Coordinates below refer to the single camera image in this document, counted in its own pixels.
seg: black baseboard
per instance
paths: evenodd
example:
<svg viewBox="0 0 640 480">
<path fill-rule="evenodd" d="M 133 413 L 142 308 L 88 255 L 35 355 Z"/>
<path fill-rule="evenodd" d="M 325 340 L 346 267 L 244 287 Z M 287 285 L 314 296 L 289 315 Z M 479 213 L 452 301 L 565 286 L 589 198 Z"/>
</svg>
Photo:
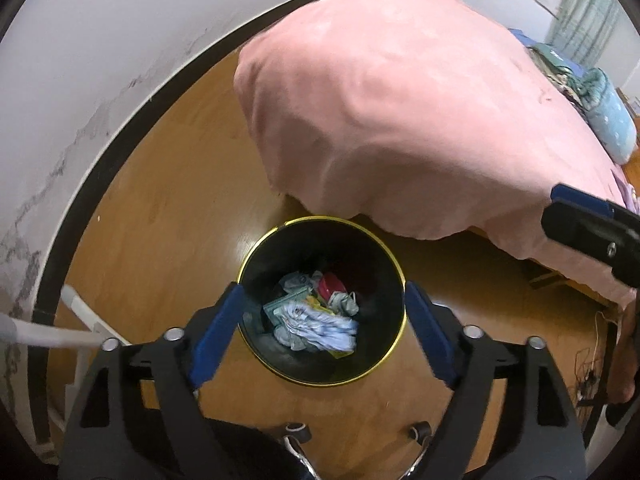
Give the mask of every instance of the black baseboard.
<svg viewBox="0 0 640 480">
<path fill-rule="evenodd" d="M 147 101 L 123 127 L 96 162 L 60 225 L 42 273 L 34 304 L 34 322 L 53 324 L 60 289 L 64 285 L 71 260 L 89 220 L 120 168 L 158 119 L 223 57 L 264 28 L 312 1 L 315 0 L 290 0 L 265 12 L 211 45 L 165 83 L 153 95 L 153 99 Z M 47 349 L 29 347 L 27 364 L 29 401 L 38 443 L 48 442 L 50 438 L 46 393 L 48 359 Z"/>
</svg>

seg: metal bolt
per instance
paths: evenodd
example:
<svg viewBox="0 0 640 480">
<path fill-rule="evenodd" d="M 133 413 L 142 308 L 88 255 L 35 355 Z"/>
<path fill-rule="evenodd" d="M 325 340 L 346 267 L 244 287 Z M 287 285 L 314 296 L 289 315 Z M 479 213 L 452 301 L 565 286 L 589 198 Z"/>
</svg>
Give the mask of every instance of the metal bolt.
<svg viewBox="0 0 640 480">
<path fill-rule="evenodd" d="M 120 341 L 116 337 L 110 337 L 102 343 L 102 349 L 105 352 L 111 352 L 120 346 Z"/>
<path fill-rule="evenodd" d="M 480 339 L 484 335 L 484 330 L 482 330 L 479 326 L 475 326 L 475 325 L 465 326 L 462 329 L 462 332 L 464 332 L 465 335 L 471 339 Z"/>
<path fill-rule="evenodd" d="M 178 341 L 178 339 L 182 339 L 182 336 L 184 336 L 184 330 L 177 326 L 164 333 L 164 338 L 167 341 Z"/>
<path fill-rule="evenodd" d="M 536 350 L 542 350 L 546 346 L 545 340 L 537 335 L 530 337 L 528 343 L 530 347 Z"/>
</svg>

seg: black trash can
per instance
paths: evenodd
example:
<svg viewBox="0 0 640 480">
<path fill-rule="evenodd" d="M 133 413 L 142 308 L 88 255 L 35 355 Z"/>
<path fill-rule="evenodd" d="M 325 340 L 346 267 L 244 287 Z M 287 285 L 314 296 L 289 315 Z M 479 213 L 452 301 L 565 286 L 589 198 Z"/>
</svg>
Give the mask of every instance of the black trash can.
<svg viewBox="0 0 640 480">
<path fill-rule="evenodd" d="M 278 281 L 297 270 L 333 272 L 356 292 L 353 354 L 293 351 L 273 337 L 262 306 L 282 294 Z M 297 384 L 337 386 L 364 377 L 391 354 L 406 323 L 404 275 L 393 254 L 374 234 L 339 218 L 309 216 L 271 230 L 245 258 L 238 282 L 254 300 L 239 325 L 244 340 L 269 370 Z"/>
</svg>

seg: pink bed sheet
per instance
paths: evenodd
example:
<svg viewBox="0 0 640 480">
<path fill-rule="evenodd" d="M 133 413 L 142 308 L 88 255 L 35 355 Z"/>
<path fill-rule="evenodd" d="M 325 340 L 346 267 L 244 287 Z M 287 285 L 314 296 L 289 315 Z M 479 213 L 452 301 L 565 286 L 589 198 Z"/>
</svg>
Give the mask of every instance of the pink bed sheet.
<svg viewBox="0 0 640 480">
<path fill-rule="evenodd" d="M 622 204 L 595 135 L 501 25 L 457 0 L 320 0 L 242 49 L 235 88 L 274 189 L 309 211 L 437 239 L 476 226 L 626 305 L 546 239 L 564 182 Z"/>
</svg>

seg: wooden floor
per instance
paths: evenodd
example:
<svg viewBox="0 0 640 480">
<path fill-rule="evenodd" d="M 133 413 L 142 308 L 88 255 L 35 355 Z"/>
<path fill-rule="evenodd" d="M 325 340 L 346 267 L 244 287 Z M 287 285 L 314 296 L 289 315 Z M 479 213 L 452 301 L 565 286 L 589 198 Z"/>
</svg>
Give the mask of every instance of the wooden floor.
<svg viewBox="0 0 640 480">
<path fill-rule="evenodd" d="M 213 304 L 263 233 L 305 214 L 268 186 L 232 90 L 236 61 L 231 54 L 213 67 L 145 137 L 104 196 L 73 260 L 67 283 L 132 342 L 155 339 Z M 567 385 L 574 386 L 576 353 L 594 346 L 595 302 L 564 287 L 530 290 L 516 260 L 472 233 L 417 241 L 383 233 L 366 218 L 356 221 L 388 244 L 408 279 L 463 323 L 511 342 L 545 338 Z M 56 323 L 78 326 L 63 306 Z M 59 408 L 73 368 L 72 352 L 50 353 L 49 390 Z M 487 457 L 501 391 L 494 388 L 470 467 Z M 418 420 L 436 426 L 449 397 L 407 328 L 371 375 L 326 389 L 276 377 L 236 333 L 201 400 L 207 416 L 258 428 L 306 422 L 314 433 L 305 445 L 312 463 L 326 480 L 337 480 L 399 476 L 418 453 L 406 427 Z"/>
</svg>

